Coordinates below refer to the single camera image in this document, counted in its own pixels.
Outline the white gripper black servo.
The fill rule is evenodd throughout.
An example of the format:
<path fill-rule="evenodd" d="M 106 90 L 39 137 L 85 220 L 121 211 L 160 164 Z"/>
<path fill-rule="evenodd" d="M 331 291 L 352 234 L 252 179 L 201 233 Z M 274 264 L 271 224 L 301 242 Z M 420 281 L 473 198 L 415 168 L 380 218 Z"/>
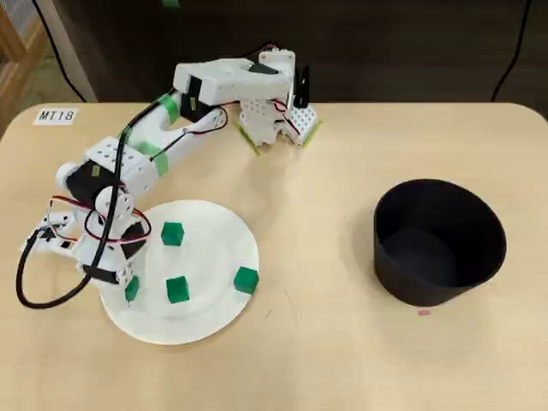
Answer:
<path fill-rule="evenodd" d="M 127 286 L 146 248 L 149 221 L 134 207 L 134 197 L 120 189 L 116 202 L 105 188 L 83 219 L 83 234 L 75 251 L 79 267 L 97 283 Z"/>

